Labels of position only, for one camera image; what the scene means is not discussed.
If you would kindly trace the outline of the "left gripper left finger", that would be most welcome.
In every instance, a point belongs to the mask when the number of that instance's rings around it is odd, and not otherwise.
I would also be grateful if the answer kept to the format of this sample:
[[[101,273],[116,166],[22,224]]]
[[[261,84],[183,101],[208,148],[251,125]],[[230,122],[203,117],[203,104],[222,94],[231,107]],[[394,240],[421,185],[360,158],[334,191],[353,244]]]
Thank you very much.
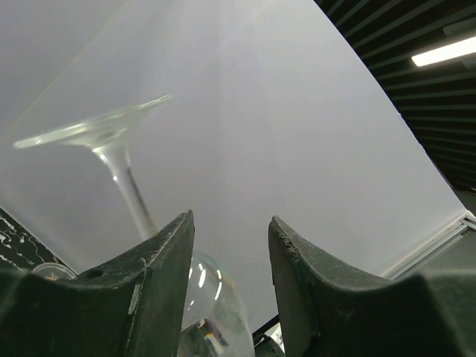
[[[1,271],[3,356],[174,356],[194,241],[193,213],[73,280]]]

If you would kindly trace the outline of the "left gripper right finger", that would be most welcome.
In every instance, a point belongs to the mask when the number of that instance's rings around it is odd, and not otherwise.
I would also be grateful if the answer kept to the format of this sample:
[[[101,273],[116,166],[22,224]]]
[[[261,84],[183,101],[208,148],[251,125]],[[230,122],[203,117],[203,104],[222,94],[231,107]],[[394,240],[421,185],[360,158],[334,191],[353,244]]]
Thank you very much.
[[[304,239],[280,217],[268,250],[287,356],[473,356],[475,271],[389,280]]]

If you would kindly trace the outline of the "clear wine glass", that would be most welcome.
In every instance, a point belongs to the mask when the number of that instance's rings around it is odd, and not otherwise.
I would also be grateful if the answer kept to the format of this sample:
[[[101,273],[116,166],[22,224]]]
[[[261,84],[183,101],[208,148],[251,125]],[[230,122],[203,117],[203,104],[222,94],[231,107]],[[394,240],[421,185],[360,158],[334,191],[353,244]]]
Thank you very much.
[[[88,148],[109,169],[141,239],[158,233],[132,174],[129,139],[144,118],[169,100],[164,95],[137,106],[87,118],[16,141],[26,149],[44,144]],[[209,255],[193,253],[188,274],[178,356],[254,356],[246,310],[231,276]]]

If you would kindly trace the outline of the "magenta plastic wine glass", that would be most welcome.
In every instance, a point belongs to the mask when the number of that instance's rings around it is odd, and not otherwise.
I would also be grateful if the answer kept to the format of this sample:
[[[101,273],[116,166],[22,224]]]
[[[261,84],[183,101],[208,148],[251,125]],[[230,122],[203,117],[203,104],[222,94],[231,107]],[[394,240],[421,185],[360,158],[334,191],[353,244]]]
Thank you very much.
[[[48,280],[73,280],[77,277],[69,267],[59,263],[43,263],[32,272]]]

